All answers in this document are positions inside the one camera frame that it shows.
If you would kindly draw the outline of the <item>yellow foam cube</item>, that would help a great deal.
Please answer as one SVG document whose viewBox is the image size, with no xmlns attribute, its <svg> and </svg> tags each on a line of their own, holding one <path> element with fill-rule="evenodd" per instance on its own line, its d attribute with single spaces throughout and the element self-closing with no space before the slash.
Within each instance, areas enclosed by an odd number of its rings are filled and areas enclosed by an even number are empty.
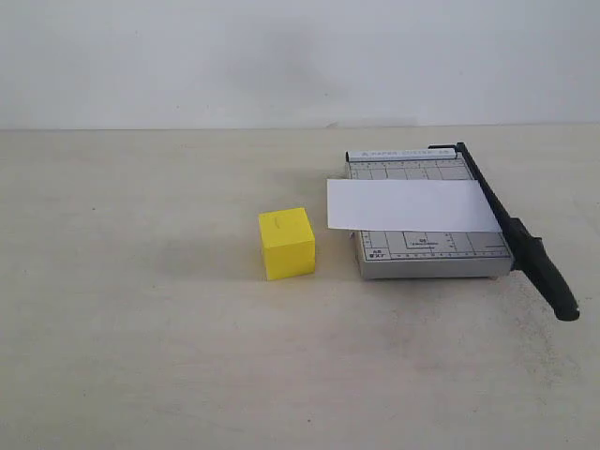
<svg viewBox="0 0 600 450">
<path fill-rule="evenodd" d="M 259 228 L 268 280 L 298 277 L 315 271 L 315 235 L 305 208 L 260 213 Z"/>
</svg>

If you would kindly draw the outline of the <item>white paper sheet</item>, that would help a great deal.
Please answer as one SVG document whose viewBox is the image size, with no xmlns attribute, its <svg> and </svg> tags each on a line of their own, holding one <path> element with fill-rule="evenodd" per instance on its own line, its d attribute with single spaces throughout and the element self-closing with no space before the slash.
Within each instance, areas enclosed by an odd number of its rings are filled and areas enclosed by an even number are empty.
<svg viewBox="0 0 600 450">
<path fill-rule="evenodd" d="M 501 230 L 473 180 L 329 179 L 327 224 L 330 229 L 372 232 Z"/>
</svg>

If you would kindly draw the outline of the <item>black cutter blade arm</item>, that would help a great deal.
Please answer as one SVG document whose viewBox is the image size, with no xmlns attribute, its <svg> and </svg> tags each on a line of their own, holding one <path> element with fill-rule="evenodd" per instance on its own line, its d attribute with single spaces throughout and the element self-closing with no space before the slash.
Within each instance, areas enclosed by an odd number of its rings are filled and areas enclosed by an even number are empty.
<svg viewBox="0 0 600 450">
<path fill-rule="evenodd" d="M 533 236 L 518 217 L 511 217 L 474 161 L 464 142 L 434 144 L 433 149 L 453 149 L 460 153 L 474 179 L 479 183 L 509 246 L 514 262 L 512 271 L 521 271 L 552 308 L 557 320 L 573 322 L 579 318 L 578 302 L 562 273 L 549 258 L 541 237 Z"/>
</svg>

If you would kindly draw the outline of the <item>grey paper cutter base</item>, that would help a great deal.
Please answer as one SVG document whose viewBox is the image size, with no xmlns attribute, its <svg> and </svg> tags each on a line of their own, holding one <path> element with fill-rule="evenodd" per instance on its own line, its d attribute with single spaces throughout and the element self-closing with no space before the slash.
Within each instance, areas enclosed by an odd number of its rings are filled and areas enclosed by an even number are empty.
<svg viewBox="0 0 600 450">
<path fill-rule="evenodd" d="M 349 151 L 346 174 L 360 180 L 472 180 L 453 145 L 397 151 Z M 499 232 L 353 231 L 364 279 L 495 278 L 507 275 L 513 255 Z"/>
</svg>

